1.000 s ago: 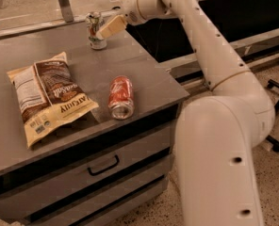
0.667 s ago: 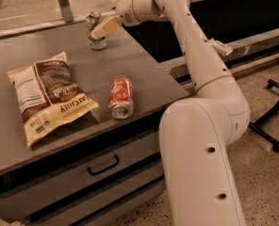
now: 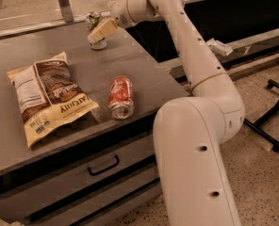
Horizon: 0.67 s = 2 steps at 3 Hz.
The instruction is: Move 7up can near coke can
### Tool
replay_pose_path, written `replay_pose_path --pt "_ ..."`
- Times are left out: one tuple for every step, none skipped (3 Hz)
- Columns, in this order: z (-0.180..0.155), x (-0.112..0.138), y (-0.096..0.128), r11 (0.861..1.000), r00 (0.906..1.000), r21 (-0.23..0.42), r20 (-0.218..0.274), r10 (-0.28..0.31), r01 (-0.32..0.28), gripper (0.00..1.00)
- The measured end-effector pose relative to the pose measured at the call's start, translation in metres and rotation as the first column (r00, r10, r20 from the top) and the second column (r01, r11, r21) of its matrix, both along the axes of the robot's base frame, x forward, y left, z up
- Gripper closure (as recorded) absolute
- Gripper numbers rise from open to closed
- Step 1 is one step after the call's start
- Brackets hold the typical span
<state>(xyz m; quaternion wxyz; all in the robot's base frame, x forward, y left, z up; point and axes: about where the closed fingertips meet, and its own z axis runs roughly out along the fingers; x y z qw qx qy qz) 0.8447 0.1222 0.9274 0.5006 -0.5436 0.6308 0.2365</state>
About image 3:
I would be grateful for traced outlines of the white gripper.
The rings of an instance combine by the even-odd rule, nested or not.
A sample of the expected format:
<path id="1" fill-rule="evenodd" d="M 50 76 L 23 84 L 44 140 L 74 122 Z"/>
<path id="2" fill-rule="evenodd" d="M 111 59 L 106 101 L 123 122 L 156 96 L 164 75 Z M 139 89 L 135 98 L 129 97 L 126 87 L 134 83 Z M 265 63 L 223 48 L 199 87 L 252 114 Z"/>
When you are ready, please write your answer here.
<path id="1" fill-rule="evenodd" d="M 128 28 L 141 22 L 156 22 L 160 15 L 149 0 L 114 0 L 108 3 L 112 18 L 104 18 L 91 28 L 88 41 L 95 43 L 114 34 L 119 27 Z"/>

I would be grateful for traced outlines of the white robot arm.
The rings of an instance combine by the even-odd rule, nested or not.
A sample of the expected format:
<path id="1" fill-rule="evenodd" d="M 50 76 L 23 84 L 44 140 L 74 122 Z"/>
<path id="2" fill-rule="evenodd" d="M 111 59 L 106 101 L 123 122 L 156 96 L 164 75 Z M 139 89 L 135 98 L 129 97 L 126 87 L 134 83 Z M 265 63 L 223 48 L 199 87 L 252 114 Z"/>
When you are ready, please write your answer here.
<path id="1" fill-rule="evenodd" d="M 153 139 L 171 226 L 241 226 L 220 146 L 241 128 L 245 106 L 230 76 L 184 10 L 184 0 L 115 0 L 88 36 L 164 20 L 189 81 L 191 96 L 157 112 Z"/>

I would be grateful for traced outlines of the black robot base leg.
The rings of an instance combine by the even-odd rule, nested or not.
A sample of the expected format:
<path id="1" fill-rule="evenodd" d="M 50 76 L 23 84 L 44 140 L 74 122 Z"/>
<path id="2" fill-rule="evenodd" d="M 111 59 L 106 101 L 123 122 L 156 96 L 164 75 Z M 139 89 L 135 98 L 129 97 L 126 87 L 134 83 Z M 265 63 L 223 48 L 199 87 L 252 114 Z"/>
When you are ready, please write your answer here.
<path id="1" fill-rule="evenodd" d="M 272 89 L 273 87 L 279 89 L 279 83 L 270 79 L 268 81 L 267 88 Z M 265 125 L 267 122 L 269 122 L 270 119 L 272 119 L 274 116 L 276 116 L 278 112 L 279 112 L 279 100 L 269 111 L 267 111 L 255 122 L 250 122 L 247 119 L 244 120 L 244 124 L 247 125 L 250 129 L 252 129 L 257 134 L 262 136 L 264 139 L 266 139 L 272 145 L 272 150 L 276 153 L 279 153 L 279 141 L 276 140 L 274 137 L 270 136 L 268 133 L 266 133 L 262 129 L 262 126 Z"/>

